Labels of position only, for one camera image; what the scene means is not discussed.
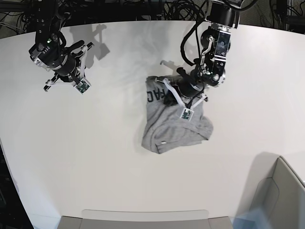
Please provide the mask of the grey T-shirt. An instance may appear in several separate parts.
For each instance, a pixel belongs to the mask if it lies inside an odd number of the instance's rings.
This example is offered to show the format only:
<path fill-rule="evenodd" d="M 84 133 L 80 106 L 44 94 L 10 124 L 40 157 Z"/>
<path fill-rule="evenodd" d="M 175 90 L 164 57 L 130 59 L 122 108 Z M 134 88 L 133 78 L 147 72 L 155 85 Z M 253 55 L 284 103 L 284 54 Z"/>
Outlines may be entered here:
<path fill-rule="evenodd" d="M 192 146 L 209 140 L 213 132 L 212 122 L 203 114 L 203 102 L 195 107 L 190 121 L 177 115 L 178 106 L 163 103 L 165 87 L 156 83 L 157 76 L 146 78 L 147 123 L 142 137 L 142 147 L 162 154 L 181 146 Z"/>

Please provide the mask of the grey box at right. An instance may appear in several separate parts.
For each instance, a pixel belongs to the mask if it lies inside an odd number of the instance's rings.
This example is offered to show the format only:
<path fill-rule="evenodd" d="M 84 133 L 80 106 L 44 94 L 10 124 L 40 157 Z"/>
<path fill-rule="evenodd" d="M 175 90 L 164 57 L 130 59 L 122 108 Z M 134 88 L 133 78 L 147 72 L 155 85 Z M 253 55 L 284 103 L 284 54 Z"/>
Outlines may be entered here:
<path fill-rule="evenodd" d="M 303 229 L 305 227 L 305 184 L 282 158 L 278 158 L 271 178 L 257 193 L 258 229 Z"/>

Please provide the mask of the grey box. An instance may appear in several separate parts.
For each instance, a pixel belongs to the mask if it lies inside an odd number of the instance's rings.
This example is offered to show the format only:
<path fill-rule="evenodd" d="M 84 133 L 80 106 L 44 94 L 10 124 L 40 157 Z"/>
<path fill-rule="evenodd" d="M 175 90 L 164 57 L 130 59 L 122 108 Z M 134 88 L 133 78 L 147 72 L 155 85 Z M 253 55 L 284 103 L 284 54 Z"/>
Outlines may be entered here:
<path fill-rule="evenodd" d="M 62 216 L 59 229 L 232 229 L 228 216 L 209 218 L 207 210 L 126 212 L 84 209 Z"/>
<path fill-rule="evenodd" d="M 305 184 L 282 158 L 278 158 L 271 178 L 257 193 L 258 229 L 303 229 L 305 227 Z"/>

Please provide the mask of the grey box at bottom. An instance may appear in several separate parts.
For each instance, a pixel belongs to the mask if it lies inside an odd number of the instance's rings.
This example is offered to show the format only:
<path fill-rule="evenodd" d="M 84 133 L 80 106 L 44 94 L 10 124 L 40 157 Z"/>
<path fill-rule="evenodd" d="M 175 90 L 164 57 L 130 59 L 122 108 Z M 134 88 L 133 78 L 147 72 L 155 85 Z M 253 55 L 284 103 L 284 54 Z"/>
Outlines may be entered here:
<path fill-rule="evenodd" d="M 59 229 L 232 229 L 228 216 L 209 218 L 207 210 L 126 212 L 84 209 L 62 216 Z"/>

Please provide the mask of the blue translucent object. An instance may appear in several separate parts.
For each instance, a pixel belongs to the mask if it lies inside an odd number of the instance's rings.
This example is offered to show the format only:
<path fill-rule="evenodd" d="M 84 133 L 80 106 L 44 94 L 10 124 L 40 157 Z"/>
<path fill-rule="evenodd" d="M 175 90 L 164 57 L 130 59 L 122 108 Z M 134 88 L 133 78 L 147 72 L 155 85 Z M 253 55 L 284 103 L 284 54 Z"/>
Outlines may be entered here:
<path fill-rule="evenodd" d="M 255 208 L 244 215 L 231 218 L 234 229 L 272 229 L 262 208 Z"/>

